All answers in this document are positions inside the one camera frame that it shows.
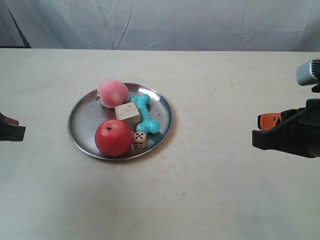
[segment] plastic fruit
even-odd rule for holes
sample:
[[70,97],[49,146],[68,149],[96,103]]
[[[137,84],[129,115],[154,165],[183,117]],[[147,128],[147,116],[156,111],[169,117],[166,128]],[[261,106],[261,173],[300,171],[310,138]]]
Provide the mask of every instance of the plastic fruit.
[[94,141],[102,154],[116,158],[130,150],[132,134],[123,121],[112,119],[103,122],[97,128]]
[[127,86],[115,79],[103,81],[97,88],[102,105],[109,109],[124,104],[129,95]]

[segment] peach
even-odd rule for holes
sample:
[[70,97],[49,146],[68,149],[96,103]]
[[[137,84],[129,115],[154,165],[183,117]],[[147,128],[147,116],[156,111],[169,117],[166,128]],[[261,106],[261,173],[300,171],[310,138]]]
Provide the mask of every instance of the peach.
[[103,81],[97,88],[101,103],[109,109],[124,104],[129,95],[129,90],[125,84],[115,79]]

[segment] die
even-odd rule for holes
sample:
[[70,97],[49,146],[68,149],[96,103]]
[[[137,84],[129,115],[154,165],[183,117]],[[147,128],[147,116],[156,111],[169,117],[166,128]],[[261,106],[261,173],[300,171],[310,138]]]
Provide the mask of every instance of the die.
[[147,146],[147,134],[142,131],[135,132],[132,142],[136,149],[145,148]]
[[128,102],[114,108],[115,117],[123,121],[130,130],[135,130],[136,126],[141,123],[139,110],[134,102]]

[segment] round silver tray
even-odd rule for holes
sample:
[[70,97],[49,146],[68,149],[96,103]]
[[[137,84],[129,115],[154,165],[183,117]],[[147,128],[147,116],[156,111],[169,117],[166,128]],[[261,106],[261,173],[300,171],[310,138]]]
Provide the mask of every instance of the round silver tray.
[[157,134],[147,135],[147,146],[142,149],[131,147],[121,157],[104,156],[95,144],[95,133],[98,126],[110,119],[115,119],[115,110],[104,107],[97,97],[97,90],[89,92],[73,107],[68,119],[68,132],[74,144],[84,153],[102,160],[122,161],[140,157],[154,150],[167,137],[173,125],[173,112],[168,101],[156,90],[134,83],[125,83],[129,89],[129,97],[148,94],[151,102],[147,105],[151,119],[160,123]]

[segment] blue dog bone toy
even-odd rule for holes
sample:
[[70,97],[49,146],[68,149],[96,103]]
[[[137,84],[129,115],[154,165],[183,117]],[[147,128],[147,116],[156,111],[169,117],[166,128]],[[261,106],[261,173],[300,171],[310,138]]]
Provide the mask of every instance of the blue dog bone toy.
[[150,96],[143,93],[140,96],[130,97],[129,101],[135,103],[141,115],[141,123],[136,126],[135,130],[145,134],[157,134],[160,131],[160,123],[151,119],[147,109],[147,104],[151,101]]

